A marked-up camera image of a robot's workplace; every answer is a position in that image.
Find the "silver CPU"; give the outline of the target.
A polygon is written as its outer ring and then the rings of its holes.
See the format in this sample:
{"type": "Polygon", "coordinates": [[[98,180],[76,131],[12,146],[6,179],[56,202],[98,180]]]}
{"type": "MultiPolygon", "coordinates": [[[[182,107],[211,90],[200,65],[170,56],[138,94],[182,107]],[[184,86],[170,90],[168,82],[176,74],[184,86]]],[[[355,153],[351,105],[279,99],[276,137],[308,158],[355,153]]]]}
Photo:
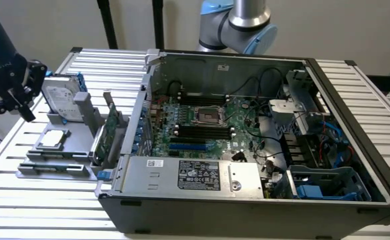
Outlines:
{"type": "Polygon", "coordinates": [[[63,146],[63,143],[68,135],[70,135],[68,130],[62,129],[47,130],[43,137],[40,138],[38,147],[43,149],[59,149],[63,146]]]}

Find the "black RAM slot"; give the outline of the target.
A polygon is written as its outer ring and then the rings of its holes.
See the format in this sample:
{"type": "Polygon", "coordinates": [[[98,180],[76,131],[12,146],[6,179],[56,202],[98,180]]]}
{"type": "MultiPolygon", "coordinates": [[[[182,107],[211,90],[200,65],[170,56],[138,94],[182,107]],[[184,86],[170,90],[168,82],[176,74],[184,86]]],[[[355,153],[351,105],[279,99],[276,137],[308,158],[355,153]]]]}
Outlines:
{"type": "Polygon", "coordinates": [[[202,107],[208,107],[208,106],[223,106],[226,103],[224,102],[208,102],[208,101],[182,101],[179,103],[183,106],[202,106],[202,107]]]}
{"type": "Polygon", "coordinates": [[[231,135],[230,132],[206,132],[206,131],[183,131],[178,132],[178,135],[231,135]]]}
{"type": "Polygon", "coordinates": [[[178,132],[231,132],[230,127],[182,126],[178,132]]]}
{"type": "Polygon", "coordinates": [[[214,99],[223,100],[227,98],[226,95],[182,95],[182,99],[214,99]]]}
{"type": "Polygon", "coordinates": [[[180,102],[222,102],[224,103],[226,99],[180,99],[180,102]]]}
{"type": "Polygon", "coordinates": [[[228,126],[212,126],[212,125],[182,125],[182,124],[175,124],[174,125],[174,128],[175,129],[195,129],[195,128],[198,128],[198,129],[202,129],[202,128],[204,128],[204,129],[231,129],[231,127],[228,127],[228,126]]]}
{"type": "Polygon", "coordinates": [[[191,139],[215,139],[215,140],[230,140],[232,136],[230,134],[179,134],[178,138],[191,138],[191,139]]]}
{"type": "Polygon", "coordinates": [[[202,93],[202,92],[180,92],[182,96],[198,96],[198,97],[211,97],[211,96],[227,96],[227,93],[202,93]]]}

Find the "green graphics card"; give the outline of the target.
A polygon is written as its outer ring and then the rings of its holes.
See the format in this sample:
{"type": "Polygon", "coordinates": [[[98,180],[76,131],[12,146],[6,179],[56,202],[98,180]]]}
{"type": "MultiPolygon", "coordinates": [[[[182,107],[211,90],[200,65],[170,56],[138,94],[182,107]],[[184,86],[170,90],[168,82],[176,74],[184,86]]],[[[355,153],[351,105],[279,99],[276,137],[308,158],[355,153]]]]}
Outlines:
{"type": "Polygon", "coordinates": [[[108,115],[104,124],[99,129],[99,133],[94,139],[92,148],[90,151],[92,164],[102,166],[112,155],[112,146],[116,137],[116,129],[120,125],[120,113],[116,105],[111,102],[108,105],[108,115]]]}

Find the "CPU socket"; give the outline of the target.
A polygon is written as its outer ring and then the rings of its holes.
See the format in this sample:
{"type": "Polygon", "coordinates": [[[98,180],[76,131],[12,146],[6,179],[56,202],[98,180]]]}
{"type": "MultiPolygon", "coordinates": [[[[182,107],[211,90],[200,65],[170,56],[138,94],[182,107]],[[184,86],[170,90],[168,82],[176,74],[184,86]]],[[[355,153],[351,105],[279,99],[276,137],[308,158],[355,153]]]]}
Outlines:
{"type": "Polygon", "coordinates": [[[190,122],[200,126],[227,126],[226,108],[222,106],[196,106],[190,122]]]}

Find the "grey power supply unit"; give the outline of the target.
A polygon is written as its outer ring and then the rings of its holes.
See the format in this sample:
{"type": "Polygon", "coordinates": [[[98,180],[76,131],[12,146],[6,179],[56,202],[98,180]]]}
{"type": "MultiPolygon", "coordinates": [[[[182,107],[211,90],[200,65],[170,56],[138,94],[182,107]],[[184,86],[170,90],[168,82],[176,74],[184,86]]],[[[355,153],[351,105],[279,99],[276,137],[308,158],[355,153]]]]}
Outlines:
{"type": "Polygon", "coordinates": [[[122,168],[126,196],[179,199],[262,199],[258,165],[214,159],[131,157],[122,168]]]}

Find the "blue expansion slot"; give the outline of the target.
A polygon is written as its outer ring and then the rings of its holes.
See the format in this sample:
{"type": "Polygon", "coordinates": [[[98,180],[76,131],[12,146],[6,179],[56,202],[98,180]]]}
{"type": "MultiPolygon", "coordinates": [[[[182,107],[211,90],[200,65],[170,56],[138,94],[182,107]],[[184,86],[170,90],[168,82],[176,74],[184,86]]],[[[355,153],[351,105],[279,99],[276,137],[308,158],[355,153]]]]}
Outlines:
{"type": "Polygon", "coordinates": [[[190,144],[190,143],[171,143],[168,145],[171,150],[186,150],[186,151],[207,151],[208,147],[206,144],[190,144]]]}

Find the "blue case latch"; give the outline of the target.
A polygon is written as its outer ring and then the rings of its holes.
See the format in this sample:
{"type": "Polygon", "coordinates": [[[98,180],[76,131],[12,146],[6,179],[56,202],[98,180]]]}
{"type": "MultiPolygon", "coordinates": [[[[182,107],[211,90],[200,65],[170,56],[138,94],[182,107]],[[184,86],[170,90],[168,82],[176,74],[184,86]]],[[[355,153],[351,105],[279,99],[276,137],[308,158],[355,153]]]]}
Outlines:
{"type": "Polygon", "coordinates": [[[100,170],[96,174],[96,179],[99,181],[110,182],[112,180],[112,170],[111,169],[100,170]]]}

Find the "grey parts rack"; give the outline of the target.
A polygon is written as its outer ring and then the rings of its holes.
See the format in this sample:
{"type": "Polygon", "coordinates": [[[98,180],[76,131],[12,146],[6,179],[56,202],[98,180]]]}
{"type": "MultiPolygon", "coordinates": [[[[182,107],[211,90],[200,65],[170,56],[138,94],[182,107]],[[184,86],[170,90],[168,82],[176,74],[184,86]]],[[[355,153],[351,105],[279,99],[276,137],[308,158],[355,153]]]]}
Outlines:
{"type": "MultiPolygon", "coordinates": [[[[110,103],[114,103],[111,92],[103,92],[103,98],[110,110],[110,103]]],[[[27,155],[22,164],[43,164],[43,165],[84,165],[82,170],[68,170],[66,172],[44,171],[23,169],[18,166],[16,177],[22,179],[50,179],[50,180],[72,180],[72,181],[96,181],[98,172],[103,169],[112,168],[119,159],[120,145],[124,140],[124,133],[128,125],[128,118],[119,112],[119,126],[116,128],[116,136],[112,144],[112,153],[108,160],[102,166],[94,165],[91,156],[95,137],[99,134],[100,127],[104,125],[106,115],[102,115],[99,109],[94,107],[91,95],[88,92],[78,92],[74,97],[82,114],[83,122],[67,121],[59,114],[54,113],[51,108],[47,113],[48,124],[40,133],[40,136],[30,151],[63,151],[63,152],[87,152],[88,157],[63,158],[60,156],[27,155]],[[39,142],[47,130],[68,130],[68,136],[59,149],[39,148],[39,142]]]]}

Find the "black post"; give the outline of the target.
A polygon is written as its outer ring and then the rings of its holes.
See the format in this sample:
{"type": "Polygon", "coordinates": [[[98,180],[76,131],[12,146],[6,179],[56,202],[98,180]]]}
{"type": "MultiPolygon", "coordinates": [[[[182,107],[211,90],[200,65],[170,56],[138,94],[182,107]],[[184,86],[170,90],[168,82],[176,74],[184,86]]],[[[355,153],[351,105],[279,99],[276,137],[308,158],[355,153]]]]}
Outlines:
{"type": "Polygon", "coordinates": [[[102,22],[103,22],[108,48],[112,50],[118,50],[119,46],[118,46],[118,39],[116,39],[116,33],[115,33],[110,0],[96,0],[96,4],[100,11],[100,17],[102,17],[102,22]]]}
{"type": "Polygon", "coordinates": [[[152,23],[154,23],[154,37],[155,47],[164,49],[164,22],[163,22],[163,8],[164,0],[151,0],[152,6],[152,23]]]}

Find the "blue plastic disk bay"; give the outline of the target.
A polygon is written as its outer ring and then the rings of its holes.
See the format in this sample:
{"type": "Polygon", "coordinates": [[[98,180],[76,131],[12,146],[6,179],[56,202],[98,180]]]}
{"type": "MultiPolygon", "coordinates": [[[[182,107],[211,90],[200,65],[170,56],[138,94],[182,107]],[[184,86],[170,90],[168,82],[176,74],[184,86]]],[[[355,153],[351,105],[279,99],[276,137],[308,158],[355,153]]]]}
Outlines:
{"type": "Polygon", "coordinates": [[[292,165],[286,172],[290,195],[300,200],[370,202],[372,197],[351,167],[332,169],[292,165]]]}

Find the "green RAM stick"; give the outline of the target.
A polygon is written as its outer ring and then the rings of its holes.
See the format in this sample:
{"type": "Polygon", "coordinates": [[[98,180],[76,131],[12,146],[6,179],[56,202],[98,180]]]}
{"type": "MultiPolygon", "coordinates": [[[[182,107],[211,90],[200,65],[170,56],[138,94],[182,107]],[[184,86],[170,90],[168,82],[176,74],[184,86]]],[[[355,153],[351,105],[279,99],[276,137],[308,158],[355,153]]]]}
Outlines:
{"type": "Polygon", "coordinates": [[[79,171],[84,169],[84,165],[80,164],[35,164],[35,163],[20,163],[20,169],[35,170],[35,171],[52,171],[52,172],[67,172],[79,171]]]}
{"type": "Polygon", "coordinates": [[[87,158],[87,152],[78,152],[78,151],[39,151],[39,150],[30,150],[27,155],[34,156],[60,156],[63,158],[87,158]]]}

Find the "blue hard disk caddy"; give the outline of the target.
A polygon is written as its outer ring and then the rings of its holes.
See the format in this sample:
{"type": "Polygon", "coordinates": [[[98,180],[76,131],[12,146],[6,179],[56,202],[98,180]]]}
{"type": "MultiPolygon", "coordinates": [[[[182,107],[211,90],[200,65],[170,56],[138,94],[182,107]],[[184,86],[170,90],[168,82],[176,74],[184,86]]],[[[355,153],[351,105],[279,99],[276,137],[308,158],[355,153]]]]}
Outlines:
{"type": "Polygon", "coordinates": [[[88,91],[84,76],[80,72],[62,74],[48,71],[44,77],[42,88],[46,90],[47,87],[66,88],[72,93],[88,91]]]}

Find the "open black PC case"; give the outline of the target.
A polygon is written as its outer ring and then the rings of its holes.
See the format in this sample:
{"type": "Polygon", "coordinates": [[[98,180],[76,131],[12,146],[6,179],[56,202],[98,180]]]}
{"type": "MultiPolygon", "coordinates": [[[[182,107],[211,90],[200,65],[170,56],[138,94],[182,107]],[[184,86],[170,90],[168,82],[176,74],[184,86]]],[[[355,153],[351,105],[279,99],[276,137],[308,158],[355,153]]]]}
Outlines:
{"type": "Polygon", "coordinates": [[[147,69],[122,146],[111,188],[99,203],[126,234],[338,240],[370,225],[390,225],[390,101],[351,60],[259,56],[196,51],[148,51],[147,69]],[[330,117],[318,133],[278,135],[268,102],[278,98],[288,71],[306,70],[330,117]],[[152,156],[151,106],[180,92],[227,94],[256,101],[254,148],[263,198],[159,198],[119,191],[123,166],[152,156]],[[351,167],[371,201],[291,197],[287,170],[351,167]]]}

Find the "silver hard disk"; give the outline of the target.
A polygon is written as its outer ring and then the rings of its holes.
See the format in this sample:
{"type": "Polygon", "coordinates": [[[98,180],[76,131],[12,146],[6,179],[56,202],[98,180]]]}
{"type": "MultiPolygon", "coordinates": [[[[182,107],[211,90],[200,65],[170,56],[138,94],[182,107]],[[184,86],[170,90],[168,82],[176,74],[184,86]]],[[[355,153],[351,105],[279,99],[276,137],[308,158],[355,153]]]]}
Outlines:
{"type": "Polygon", "coordinates": [[[74,101],[79,92],[74,93],[63,87],[48,86],[46,89],[42,88],[42,94],[51,111],[59,114],[68,122],[83,122],[80,110],[74,101]]]}

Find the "green motherboard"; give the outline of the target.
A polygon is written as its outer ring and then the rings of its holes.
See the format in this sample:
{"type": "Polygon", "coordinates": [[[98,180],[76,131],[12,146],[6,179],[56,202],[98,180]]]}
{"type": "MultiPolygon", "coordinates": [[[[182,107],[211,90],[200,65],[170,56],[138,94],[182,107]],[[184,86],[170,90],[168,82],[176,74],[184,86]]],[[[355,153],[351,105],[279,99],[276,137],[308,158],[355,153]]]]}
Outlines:
{"type": "Polygon", "coordinates": [[[212,159],[248,162],[256,158],[255,146],[260,143],[260,121],[254,109],[256,101],[226,96],[224,121],[231,127],[231,139],[179,138],[175,125],[196,126],[191,123],[194,107],[180,105],[182,95],[160,95],[151,105],[152,150],[155,157],[212,159]],[[207,151],[170,149],[170,144],[203,144],[207,151]]]}

